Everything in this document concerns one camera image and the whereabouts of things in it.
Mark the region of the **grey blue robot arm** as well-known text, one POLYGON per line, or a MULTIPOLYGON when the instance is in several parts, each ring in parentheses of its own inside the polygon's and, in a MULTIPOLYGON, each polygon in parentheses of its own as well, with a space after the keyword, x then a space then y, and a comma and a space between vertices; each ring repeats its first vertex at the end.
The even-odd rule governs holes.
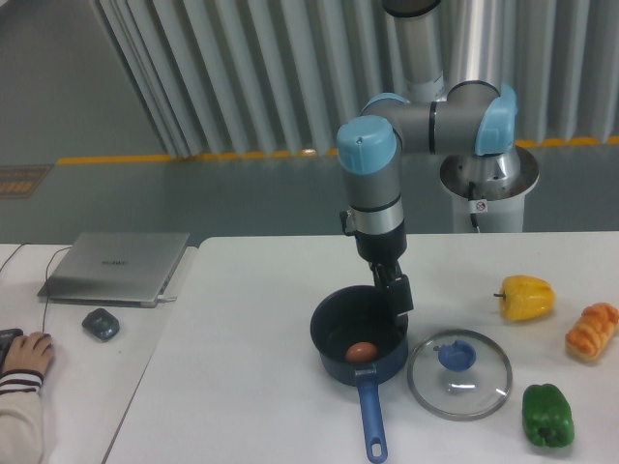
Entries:
POLYGON ((398 319, 413 307, 399 259, 406 250, 400 160, 404 154, 445 159, 444 187, 473 210, 503 200, 522 169, 515 145, 516 94, 501 77, 501 1, 460 1, 452 63, 444 67, 435 1, 386 1, 405 69, 405 95, 383 93, 337 134, 348 209, 344 234, 355 239, 374 286, 398 319))

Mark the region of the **striped white sleeve forearm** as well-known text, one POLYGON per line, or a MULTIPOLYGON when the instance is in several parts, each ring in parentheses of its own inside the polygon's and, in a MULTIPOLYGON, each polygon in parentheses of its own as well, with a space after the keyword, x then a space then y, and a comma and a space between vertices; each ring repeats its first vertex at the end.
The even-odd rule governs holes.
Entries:
POLYGON ((34 370, 10 370, 1 376, 1 462, 40 463, 44 451, 44 376, 34 370))

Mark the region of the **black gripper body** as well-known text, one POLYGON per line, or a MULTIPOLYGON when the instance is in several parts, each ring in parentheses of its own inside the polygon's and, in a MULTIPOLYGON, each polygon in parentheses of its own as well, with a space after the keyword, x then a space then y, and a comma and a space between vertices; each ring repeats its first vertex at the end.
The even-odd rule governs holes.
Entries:
POLYGON ((355 239, 359 255, 370 263, 383 265, 394 263, 407 248, 404 225, 379 235, 357 232, 355 239))

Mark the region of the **person's hand on mouse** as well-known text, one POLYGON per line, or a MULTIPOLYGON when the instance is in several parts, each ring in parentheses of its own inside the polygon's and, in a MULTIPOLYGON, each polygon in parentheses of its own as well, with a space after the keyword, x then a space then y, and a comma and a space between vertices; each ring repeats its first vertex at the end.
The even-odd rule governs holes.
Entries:
POLYGON ((31 371, 45 376, 53 357, 53 338, 50 334, 35 332, 20 335, 12 342, 1 372, 31 371))

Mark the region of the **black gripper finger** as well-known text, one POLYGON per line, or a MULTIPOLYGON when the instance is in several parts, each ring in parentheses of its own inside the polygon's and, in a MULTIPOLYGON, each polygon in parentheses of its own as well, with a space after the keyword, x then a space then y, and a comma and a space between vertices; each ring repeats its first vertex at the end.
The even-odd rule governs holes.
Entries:
POLYGON ((390 282, 388 269, 377 262, 369 262, 368 265, 372 272, 374 286, 380 291, 386 292, 390 282))
POLYGON ((396 325, 402 325, 407 314, 414 308, 410 281, 398 261, 386 266, 389 272, 389 288, 385 292, 389 309, 396 325))

